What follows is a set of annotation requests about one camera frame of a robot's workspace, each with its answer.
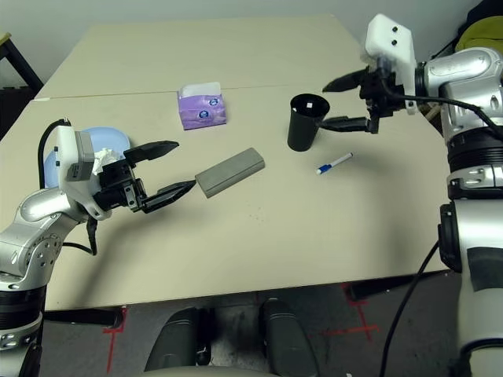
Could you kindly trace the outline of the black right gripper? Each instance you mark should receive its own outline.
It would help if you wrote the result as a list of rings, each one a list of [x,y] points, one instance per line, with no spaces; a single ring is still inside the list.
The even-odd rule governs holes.
[[[369,120],[366,117],[333,117],[320,121],[319,128],[339,133],[377,134],[381,118],[392,117],[395,112],[406,107],[404,100],[395,97],[395,95],[404,94],[403,85],[396,84],[396,73],[383,73],[372,70],[369,66],[333,79],[322,89],[322,92],[341,93],[358,86],[360,86],[359,97],[365,101],[369,112]]]

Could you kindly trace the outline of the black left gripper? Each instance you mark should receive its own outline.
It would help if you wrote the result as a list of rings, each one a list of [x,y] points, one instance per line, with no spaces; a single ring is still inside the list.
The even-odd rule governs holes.
[[[149,142],[124,151],[125,159],[104,165],[97,176],[100,189],[93,195],[96,204],[105,211],[128,207],[148,214],[181,199],[194,187],[195,180],[174,183],[147,197],[142,180],[133,172],[137,163],[165,156],[178,146],[176,141]]]

